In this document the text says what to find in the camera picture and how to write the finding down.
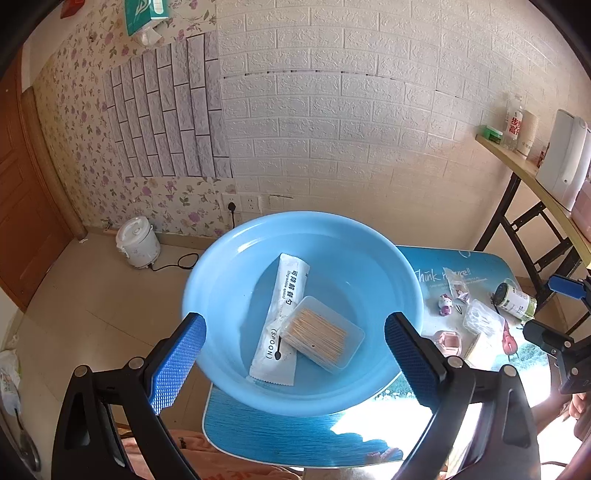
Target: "red object on wall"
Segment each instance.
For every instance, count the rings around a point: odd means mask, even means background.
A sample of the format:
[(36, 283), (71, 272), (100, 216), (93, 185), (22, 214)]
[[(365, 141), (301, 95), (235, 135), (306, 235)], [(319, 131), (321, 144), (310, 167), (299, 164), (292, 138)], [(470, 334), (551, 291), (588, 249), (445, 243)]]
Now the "red object on wall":
[(61, 7), (60, 18), (71, 17), (74, 15), (82, 6), (85, 0), (65, 0)]

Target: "rice cooker lid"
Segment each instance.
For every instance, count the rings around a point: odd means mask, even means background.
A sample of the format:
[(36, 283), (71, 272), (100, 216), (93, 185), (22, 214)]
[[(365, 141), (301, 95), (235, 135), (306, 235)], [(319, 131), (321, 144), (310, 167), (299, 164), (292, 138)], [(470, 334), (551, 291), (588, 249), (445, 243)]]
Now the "rice cooker lid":
[(117, 232), (117, 246), (129, 247), (137, 245), (148, 236), (150, 228), (150, 222), (146, 217), (134, 217), (128, 220)]

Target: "white brick wall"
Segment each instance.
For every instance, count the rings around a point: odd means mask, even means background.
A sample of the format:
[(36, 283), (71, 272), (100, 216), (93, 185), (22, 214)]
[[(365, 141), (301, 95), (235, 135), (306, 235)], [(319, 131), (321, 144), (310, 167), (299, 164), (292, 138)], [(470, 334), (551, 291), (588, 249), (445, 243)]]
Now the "white brick wall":
[(232, 171), (264, 213), (471, 248), (507, 179), (477, 126), (502, 128), (521, 93), (534, 156), (556, 109), (591, 121), (591, 82), (527, 0), (218, 0), (217, 15)]

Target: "floral wallpaper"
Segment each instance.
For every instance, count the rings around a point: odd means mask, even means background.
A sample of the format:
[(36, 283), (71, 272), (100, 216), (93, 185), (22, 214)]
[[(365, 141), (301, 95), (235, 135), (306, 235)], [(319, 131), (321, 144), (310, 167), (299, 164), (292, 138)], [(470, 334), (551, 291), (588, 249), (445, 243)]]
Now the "floral wallpaper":
[[(156, 27), (158, 45), (214, 30), (214, 1), (170, 1), (171, 18)], [(145, 215), (157, 231), (221, 236), (231, 227), (221, 194), (236, 193), (234, 180), (125, 178), (121, 171), (102, 75), (143, 50), (127, 36), (123, 1), (99, 1), (43, 67), (33, 89), (58, 175), (87, 225), (119, 226)]]

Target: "black plug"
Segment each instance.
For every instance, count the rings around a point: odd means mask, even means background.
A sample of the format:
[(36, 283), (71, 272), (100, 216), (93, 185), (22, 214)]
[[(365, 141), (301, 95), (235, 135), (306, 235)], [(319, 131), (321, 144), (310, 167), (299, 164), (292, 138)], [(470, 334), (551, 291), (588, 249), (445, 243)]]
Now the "black plug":
[(234, 210), (236, 210), (236, 204), (234, 202), (228, 203), (228, 210), (232, 213), (232, 228), (236, 228), (236, 223), (234, 222)]

